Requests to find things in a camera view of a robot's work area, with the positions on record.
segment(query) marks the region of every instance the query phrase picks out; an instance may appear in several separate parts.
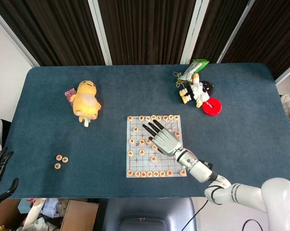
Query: green snack package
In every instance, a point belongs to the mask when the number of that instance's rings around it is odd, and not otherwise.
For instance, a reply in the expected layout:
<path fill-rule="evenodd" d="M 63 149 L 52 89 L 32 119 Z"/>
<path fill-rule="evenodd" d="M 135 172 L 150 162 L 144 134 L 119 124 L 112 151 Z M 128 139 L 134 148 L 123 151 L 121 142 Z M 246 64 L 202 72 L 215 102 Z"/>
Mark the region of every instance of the green snack package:
<path fill-rule="evenodd" d="M 200 72 L 208 63 L 209 60 L 206 59 L 193 59 L 188 69 L 177 79 L 176 84 L 191 82 L 192 75 Z"/>

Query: white sneaker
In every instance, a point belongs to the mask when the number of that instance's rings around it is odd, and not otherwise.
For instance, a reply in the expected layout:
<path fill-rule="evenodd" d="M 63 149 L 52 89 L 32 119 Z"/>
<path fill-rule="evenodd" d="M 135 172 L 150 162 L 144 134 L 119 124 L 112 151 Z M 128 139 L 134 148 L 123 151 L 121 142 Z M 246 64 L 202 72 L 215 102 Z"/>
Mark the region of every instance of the white sneaker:
<path fill-rule="evenodd" d="M 287 116 L 287 119 L 290 123 L 290 96 L 289 95 L 283 95 L 281 98 L 280 98 L 282 104 L 283 104 L 283 108 L 285 110 L 285 113 L 286 113 L 286 116 Z"/>

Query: black cable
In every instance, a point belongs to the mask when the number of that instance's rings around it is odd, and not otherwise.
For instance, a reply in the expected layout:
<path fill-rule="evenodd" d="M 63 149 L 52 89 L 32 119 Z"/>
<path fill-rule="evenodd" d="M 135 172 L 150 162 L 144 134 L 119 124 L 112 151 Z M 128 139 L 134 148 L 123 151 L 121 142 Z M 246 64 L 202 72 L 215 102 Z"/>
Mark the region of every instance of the black cable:
<path fill-rule="evenodd" d="M 188 224 L 191 222 L 191 220 L 194 219 L 194 217 L 196 217 L 196 215 L 206 206 L 206 204 L 208 203 L 208 200 L 206 201 L 206 203 L 204 203 L 204 205 L 195 213 L 195 215 L 186 223 L 186 225 L 183 227 L 183 229 L 181 231 L 183 231 Z"/>
<path fill-rule="evenodd" d="M 251 221 L 251 220 L 256 221 L 256 220 L 254 220 L 254 219 L 249 219 L 249 220 L 247 220 L 246 222 L 244 222 L 244 224 L 243 224 L 243 226 L 242 226 L 242 231 L 244 231 L 245 225 L 246 225 L 249 221 Z M 259 225 L 261 231 L 264 231 L 264 230 L 262 229 L 261 225 L 259 224 L 259 222 L 258 222 L 258 221 L 256 221 L 256 222 L 257 222 L 257 224 Z"/>

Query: black and white plush doll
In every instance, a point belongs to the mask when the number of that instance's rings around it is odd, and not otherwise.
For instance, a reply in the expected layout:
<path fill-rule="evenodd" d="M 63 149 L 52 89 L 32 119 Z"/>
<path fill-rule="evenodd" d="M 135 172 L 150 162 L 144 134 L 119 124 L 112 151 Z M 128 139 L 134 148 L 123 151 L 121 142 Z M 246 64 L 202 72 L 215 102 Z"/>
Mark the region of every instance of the black and white plush doll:
<path fill-rule="evenodd" d="M 193 75 L 193 84 L 179 91 L 183 103 L 196 101 L 196 107 L 201 107 L 204 102 L 210 99 L 213 93 L 213 85 L 208 81 L 199 81 L 199 75 Z"/>

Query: dark curtain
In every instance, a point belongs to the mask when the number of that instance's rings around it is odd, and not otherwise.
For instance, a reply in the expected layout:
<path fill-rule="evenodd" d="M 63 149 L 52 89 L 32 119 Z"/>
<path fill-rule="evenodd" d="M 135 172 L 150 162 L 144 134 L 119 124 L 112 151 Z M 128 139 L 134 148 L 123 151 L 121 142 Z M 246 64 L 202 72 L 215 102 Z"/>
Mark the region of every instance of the dark curtain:
<path fill-rule="evenodd" d="M 0 14 L 41 66 L 105 64 L 87 0 L 0 0 Z"/>
<path fill-rule="evenodd" d="M 99 0 L 113 64 L 178 64 L 195 0 Z"/>
<path fill-rule="evenodd" d="M 193 59 L 216 63 L 249 0 L 211 0 L 193 51 Z"/>
<path fill-rule="evenodd" d="M 265 63 L 274 79 L 290 67 L 290 0 L 257 0 L 233 40 L 224 63 Z"/>

